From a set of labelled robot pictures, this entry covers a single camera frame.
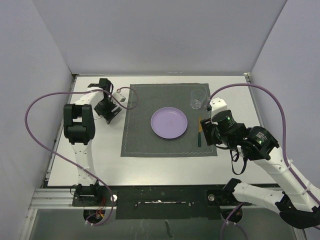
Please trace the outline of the grey cloth napkin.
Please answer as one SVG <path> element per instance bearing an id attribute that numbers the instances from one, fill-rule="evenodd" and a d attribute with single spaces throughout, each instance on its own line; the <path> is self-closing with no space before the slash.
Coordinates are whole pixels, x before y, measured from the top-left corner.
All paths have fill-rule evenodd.
<path id="1" fill-rule="evenodd" d="M 210 118 L 204 107 L 191 107 L 195 92 L 210 95 L 207 83 L 132 84 L 127 99 L 121 156 L 137 158 L 215 157 L 199 121 Z"/>

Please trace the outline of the purple plate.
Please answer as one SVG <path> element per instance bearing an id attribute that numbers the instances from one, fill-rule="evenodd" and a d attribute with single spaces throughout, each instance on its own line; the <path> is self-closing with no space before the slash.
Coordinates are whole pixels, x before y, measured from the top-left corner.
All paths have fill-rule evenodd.
<path id="1" fill-rule="evenodd" d="M 175 107 L 158 109 L 151 117 L 151 129 L 164 139 L 175 139 L 182 136 L 188 127 L 186 115 Z"/>

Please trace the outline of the green handled knife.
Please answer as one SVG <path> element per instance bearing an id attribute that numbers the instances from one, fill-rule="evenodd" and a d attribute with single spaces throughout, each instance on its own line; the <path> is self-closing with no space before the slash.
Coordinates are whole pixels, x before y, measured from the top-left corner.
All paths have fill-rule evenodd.
<path id="1" fill-rule="evenodd" d="M 197 146 L 200 148 L 202 146 L 202 137 L 201 137 L 201 132 L 202 132 L 202 126 L 201 126 L 201 116 L 198 117 L 198 137 L 197 137 Z"/>

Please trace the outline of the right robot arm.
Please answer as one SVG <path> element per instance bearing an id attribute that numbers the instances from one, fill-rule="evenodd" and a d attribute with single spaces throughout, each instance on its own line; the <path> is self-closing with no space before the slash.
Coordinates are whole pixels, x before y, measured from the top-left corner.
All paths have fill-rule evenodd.
<path id="1" fill-rule="evenodd" d="M 233 163 L 243 159 L 243 171 L 249 161 L 254 162 L 281 188 L 269 190 L 232 178 L 222 189 L 226 203 L 246 202 L 269 209 L 297 229 L 319 227 L 319 188 L 285 158 L 278 141 L 269 131 L 261 126 L 246 127 L 237 123 L 230 110 L 201 120 L 200 125 L 208 146 L 224 145 Z"/>

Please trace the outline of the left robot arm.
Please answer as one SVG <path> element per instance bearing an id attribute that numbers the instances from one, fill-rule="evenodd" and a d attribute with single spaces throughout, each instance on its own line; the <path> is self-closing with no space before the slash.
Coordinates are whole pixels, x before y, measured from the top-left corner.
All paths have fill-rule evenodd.
<path id="1" fill-rule="evenodd" d="M 110 80 L 100 78 L 98 83 L 88 85 L 88 93 L 63 107 L 64 136 L 71 144 L 76 163 L 82 167 L 78 169 L 78 185 L 74 195 L 91 206 L 97 205 L 103 198 L 99 181 L 89 174 L 96 174 L 92 156 L 92 140 L 96 134 L 94 113 L 110 124 L 122 110 L 117 101 L 126 99 L 117 92 L 112 93 L 113 89 Z"/>

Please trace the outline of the clear drinking glass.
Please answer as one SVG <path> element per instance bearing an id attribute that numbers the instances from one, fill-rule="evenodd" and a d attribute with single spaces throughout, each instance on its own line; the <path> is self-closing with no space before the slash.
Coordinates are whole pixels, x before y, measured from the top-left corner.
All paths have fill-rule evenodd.
<path id="1" fill-rule="evenodd" d="M 190 94 L 191 101 L 190 106 L 194 110 L 199 110 L 207 97 L 206 93 L 203 90 L 195 89 Z"/>

